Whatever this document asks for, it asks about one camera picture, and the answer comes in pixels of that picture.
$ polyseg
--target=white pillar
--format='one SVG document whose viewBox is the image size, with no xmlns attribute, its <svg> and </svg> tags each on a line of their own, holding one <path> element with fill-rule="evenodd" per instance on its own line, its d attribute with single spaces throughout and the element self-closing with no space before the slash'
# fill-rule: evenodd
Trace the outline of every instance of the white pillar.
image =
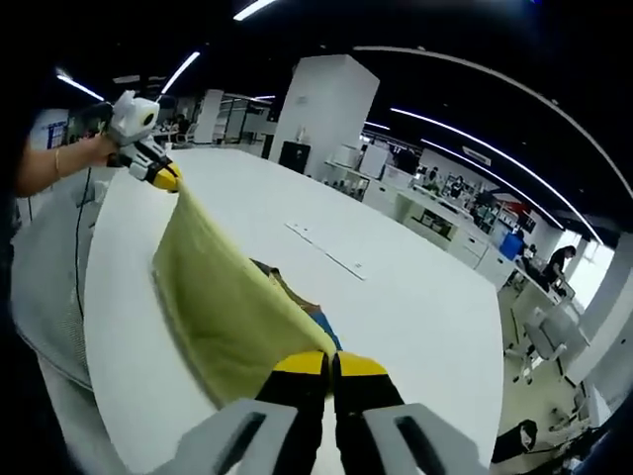
<svg viewBox="0 0 633 475">
<path fill-rule="evenodd" d="M 348 55 L 303 58 L 286 95 L 269 159 L 279 162 L 284 142 L 311 146 L 305 173 L 319 178 L 342 144 L 358 146 L 380 81 Z"/>
<path fill-rule="evenodd" d="M 198 128 L 194 134 L 195 143 L 213 143 L 216 122 L 220 113 L 220 103 L 224 94 L 224 91 L 215 89 L 210 89 L 205 94 L 202 109 L 196 121 Z"/>
<path fill-rule="evenodd" d="M 590 345 L 566 370 L 566 376 L 580 384 L 616 342 L 633 312 L 633 235 L 620 237 L 604 280 L 582 317 L 581 324 Z"/>
</svg>

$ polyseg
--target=white tabletop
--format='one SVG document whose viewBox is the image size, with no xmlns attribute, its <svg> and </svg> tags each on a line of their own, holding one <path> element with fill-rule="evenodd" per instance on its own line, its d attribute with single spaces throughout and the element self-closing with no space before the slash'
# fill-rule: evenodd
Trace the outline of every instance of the white tabletop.
<svg viewBox="0 0 633 475">
<path fill-rule="evenodd" d="M 173 152 L 188 186 L 243 252 L 278 266 L 321 304 L 344 349 L 382 363 L 420 402 L 492 457 L 501 411 L 495 288 L 402 225 L 310 178 L 238 150 Z M 123 461 L 146 472 L 214 413 L 179 353 L 150 266 L 177 197 L 119 172 L 92 241 L 85 285 L 90 375 Z M 286 227 L 310 227 L 328 250 L 363 263 L 365 280 Z M 343 473 L 331 401 L 315 474 Z"/>
</svg>

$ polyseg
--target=black ceiling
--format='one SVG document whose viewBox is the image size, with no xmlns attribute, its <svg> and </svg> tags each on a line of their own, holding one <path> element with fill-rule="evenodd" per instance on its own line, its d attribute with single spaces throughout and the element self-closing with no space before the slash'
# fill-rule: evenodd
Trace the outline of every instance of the black ceiling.
<svg viewBox="0 0 633 475">
<path fill-rule="evenodd" d="M 357 46 L 423 47 L 499 71 L 536 90 L 575 118 L 633 183 L 628 143 L 633 121 L 630 25 L 633 7 L 597 2 L 462 0 L 278 0 L 244 22 L 248 0 L 176 5 L 172 12 L 130 12 L 153 25 L 122 26 L 90 42 L 60 47 L 60 65 L 109 99 L 125 86 L 112 78 L 169 76 L 187 55 L 202 55 L 170 93 L 208 88 L 276 94 L 281 108 L 293 67 L 308 55 L 349 53 L 381 80 L 370 119 L 410 143 L 421 138 L 494 160 L 493 170 L 553 214 L 567 211 L 541 185 L 493 152 L 436 126 L 390 112 L 399 107 L 468 132 L 521 161 L 578 209 L 633 231 L 633 201 L 611 167 L 576 129 L 519 89 L 482 72 L 412 54 L 355 51 Z M 54 105 L 90 99 L 54 84 Z"/>
</svg>

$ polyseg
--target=yellow towel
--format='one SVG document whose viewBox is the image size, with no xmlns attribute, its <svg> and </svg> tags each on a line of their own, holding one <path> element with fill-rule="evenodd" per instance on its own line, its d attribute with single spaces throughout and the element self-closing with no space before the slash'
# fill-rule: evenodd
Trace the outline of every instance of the yellow towel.
<svg viewBox="0 0 633 475">
<path fill-rule="evenodd" d="M 242 255 L 184 183 L 153 259 L 177 340 L 219 406 L 253 398 L 277 362 L 321 350 L 331 338 L 284 289 Z"/>
</svg>

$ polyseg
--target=bracelet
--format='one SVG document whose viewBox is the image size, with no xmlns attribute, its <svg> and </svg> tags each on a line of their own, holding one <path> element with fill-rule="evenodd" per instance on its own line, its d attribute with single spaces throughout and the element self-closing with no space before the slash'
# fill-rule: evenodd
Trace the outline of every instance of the bracelet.
<svg viewBox="0 0 633 475">
<path fill-rule="evenodd" d="M 55 173 L 57 179 L 61 179 L 61 172 L 59 171 L 59 148 L 55 151 Z"/>
</svg>

